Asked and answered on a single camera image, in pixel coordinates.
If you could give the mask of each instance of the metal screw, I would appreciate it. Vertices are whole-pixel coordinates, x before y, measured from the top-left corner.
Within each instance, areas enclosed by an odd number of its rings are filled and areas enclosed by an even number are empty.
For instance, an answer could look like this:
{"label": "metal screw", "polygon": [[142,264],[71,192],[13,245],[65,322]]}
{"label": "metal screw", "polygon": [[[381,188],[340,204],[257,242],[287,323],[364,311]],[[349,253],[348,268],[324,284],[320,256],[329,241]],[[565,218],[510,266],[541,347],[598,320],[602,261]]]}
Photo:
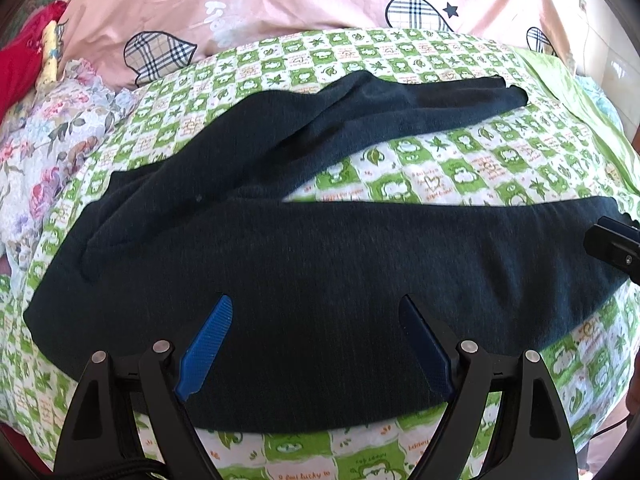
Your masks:
{"label": "metal screw", "polygon": [[540,361],[540,354],[535,350],[527,350],[526,352],[524,352],[524,357],[526,357],[527,360],[531,361],[532,363],[537,363],[538,361]]}
{"label": "metal screw", "polygon": [[104,350],[98,350],[94,355],[91,356],[91,361],[98,364],[104,361],[107,358],[107,352]]}
{"label": "metal screw", "polygon": [[478,345],[469,339],[464,340],[460,343],[460,348],[462,348],[468,354],[475,354],[478,351]]}
{"label": "metal screw", "polygon": [[163,354],[169,348],[171,348],[170,343],[168,341],[165,341],[164,339],[161,339],[160,341],[156,341],[154,343],[154,352],[156,354]]}

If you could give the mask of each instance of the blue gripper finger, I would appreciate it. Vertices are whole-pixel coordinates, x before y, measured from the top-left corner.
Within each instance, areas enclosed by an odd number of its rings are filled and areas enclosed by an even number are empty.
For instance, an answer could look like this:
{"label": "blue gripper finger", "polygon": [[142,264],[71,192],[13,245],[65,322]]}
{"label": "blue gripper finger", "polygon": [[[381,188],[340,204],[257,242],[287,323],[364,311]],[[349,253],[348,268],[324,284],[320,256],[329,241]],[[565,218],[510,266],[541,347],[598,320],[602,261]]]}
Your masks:
{"label": "blue gripper finger", "polygon": [[175,387],[175,394],[182,402],[201,389],[226,333],[231,327],[232,317],[231,298],[222,296],[182,356],[180,380]]}
{"label": "blue gripper finger", "polygon": [[400,300],[398,321],[431,389],[445,400],[452,400],[456,387],[450,356],[408,296]]}

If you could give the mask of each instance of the bed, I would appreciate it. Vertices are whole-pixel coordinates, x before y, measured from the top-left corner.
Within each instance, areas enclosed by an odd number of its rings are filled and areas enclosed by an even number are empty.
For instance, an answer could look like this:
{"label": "bed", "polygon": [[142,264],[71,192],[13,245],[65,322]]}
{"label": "bed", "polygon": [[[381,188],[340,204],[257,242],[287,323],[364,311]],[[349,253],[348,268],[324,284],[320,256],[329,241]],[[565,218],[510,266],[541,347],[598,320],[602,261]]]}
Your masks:
{"label": "bed", "polygon": [[[368,70],[407,84],[500,75],[530,97],[526,108],[476,126],[371,146],[328,168],[288,200],[517,206],[604,194],[640,216],[640,159],[574,80],[571,63],[562,63],[569,52],[554,56],[560,48],[550,41],[512,48],[438,23],[431,29],[381,23],[265,35],[252,42],[248,37],[246,44],[219,47],[213,56],[203,52],[187,66],[141,84],[133,92],[135,108],[122,114],[60,190],[23,279],[0,276],[0,420],[24,434],[52,465],[74,383],[40,353],[22,320],[42,275],[74,219],[105,191],[113,171],[176,153],[253,92],[316,92],[349,72]],[[561,28],[549,33],[562,34]],[[135,88],[136,73],[127,77],[129,83],[114,86]],[[596,315],[542,352],[576,449],[626,390],[640,344],[639,303],[640,290],[627,283]],[[479,472],[498,404],[499,395],[492,394],[465,479]],[[443,412],[441,406],[313,434],[198,432],[225,479],[360,480],[382,473],[404,480]],[[137,416],[137,422],[145,453],[160,458],[148,420]]]}

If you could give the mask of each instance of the knit garment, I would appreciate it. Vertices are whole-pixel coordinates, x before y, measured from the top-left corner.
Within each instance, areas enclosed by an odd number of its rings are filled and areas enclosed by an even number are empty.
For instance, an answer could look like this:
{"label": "knit garment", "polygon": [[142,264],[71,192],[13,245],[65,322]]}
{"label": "knit garment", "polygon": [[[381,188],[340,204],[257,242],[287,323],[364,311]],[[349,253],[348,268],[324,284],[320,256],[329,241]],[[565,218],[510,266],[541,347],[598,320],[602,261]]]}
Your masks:
{"label": "knit garment", "polygon": [[398,325],[415,294],[460,337],[518,355],[568,333],[625,281],[584,232],[610,198],[520,207],[283,202],[383,140],[525,105],[500,78],[402,85],[353,73],[314,95],[253,94],[162,162],[111,175],[63,241],[24,319],[78,379],[202,320],[228,294],[231,329],[196,427],[297,433],[433,406]]}

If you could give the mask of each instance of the pink bedspread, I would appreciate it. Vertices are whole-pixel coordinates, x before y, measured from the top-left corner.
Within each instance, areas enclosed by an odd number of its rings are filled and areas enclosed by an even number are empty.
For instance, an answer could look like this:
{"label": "pink bedspread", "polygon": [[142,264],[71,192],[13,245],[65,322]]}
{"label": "pink bedspread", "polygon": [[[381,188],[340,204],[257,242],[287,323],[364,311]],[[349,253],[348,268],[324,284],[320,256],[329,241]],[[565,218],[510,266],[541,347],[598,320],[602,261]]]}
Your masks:
{"label": "pink bedspread", "polygon": [[551,0],[70,0],[61,22],[60,66],[84,57],[115,89],[251,41],[338,27],[453,30],[572,62]]}

